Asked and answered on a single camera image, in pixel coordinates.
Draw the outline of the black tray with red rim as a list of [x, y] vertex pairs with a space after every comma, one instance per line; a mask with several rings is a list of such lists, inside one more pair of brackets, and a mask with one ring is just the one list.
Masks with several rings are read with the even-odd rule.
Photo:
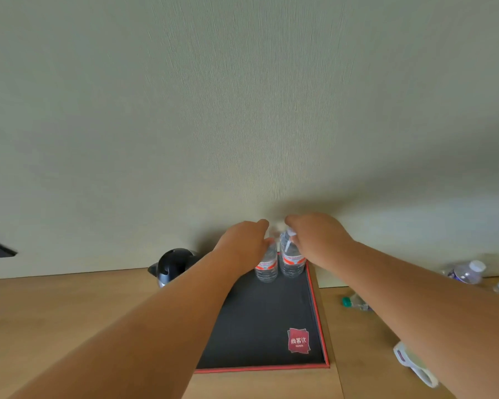
[[330, 367], [310, 268], [296, 278], [238, 279], [216, 320], [196, 374]]

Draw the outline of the person's left forearm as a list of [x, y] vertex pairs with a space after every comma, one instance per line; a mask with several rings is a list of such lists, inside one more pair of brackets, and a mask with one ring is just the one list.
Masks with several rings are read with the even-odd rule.
[[228, 293], [260, 257], [213, 250], [11, 399], [181, 399]]

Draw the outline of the clear water bottle red label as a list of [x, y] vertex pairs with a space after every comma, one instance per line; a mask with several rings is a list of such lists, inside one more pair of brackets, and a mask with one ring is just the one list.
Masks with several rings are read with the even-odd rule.
[[273, 231], [268, 232], [266, 237], [269, 240], [269, 246], [254, 271], [259, 281], [272, 283], [278, 277], [278, 248], [276, 234]]
[[284, 276], [292, 279], [303, 273], [306, 264], [305, 256], [300, 253], [297, 243], [293, 240], [296, 235], [296, 232], [288, 227], [280, 235], [279, 241], [280, 270]]

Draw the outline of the person's right hand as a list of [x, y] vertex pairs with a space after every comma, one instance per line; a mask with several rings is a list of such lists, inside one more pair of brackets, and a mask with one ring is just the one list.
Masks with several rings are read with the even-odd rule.
[[299, 251], [313, 264], [338, 275], [340, 263], [355, 248], [354, 239], [328, 214], [290, 215], [302, 215], [302, 229], [293, 238]]

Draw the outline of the clear bottle white cap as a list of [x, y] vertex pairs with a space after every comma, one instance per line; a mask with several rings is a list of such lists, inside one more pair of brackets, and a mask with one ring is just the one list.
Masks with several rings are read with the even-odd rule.
[[479, 260], [455, 262], [447, 265], [442, 274], [469, 285], [479, 285], [483, 280], [486, 264]]

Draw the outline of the person's left hand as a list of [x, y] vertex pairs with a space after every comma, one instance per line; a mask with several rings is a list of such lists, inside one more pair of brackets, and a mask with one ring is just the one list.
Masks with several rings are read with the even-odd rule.
[[237, 277], [253, 270], [269, 246], [267, 232], [255, 232], [250, 222], [253, 221], [242, 221], [228, 228], [213, 249], [213, 257]]

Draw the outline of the person's right forearm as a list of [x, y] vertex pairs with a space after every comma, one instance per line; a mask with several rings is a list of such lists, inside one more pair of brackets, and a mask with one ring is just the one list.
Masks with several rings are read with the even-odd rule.
[[355, 241], [314, 262], [352, 287], [458, 399], [499, 399], [499, 294]]

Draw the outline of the clear bottle green cap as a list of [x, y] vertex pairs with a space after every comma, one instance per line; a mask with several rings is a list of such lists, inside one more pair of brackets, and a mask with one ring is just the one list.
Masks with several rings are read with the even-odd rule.
[[373, 311], [373, 309], [358, 294], [344, 296], [341, 299], [345, 308], [354, 308], [361, 311]]

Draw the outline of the white plastic cup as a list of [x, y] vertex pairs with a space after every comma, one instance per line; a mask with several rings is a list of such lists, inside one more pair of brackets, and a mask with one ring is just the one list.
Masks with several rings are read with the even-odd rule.
[[399, 363], [411, 369], [416, 376], [429, 388], [437, 388], [439, 380], [427, 369], [426, 364], [400, 341], [393, 347], [394, 355]]

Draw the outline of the black electric kettle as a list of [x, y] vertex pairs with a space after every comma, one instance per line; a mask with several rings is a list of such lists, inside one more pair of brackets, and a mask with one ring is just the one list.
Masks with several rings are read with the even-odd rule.
[[162, 255], [156, 263], [147, 268], [154, 276], [160, 288], [182, 275], [203, 256], [185, 248], [174, 248]]

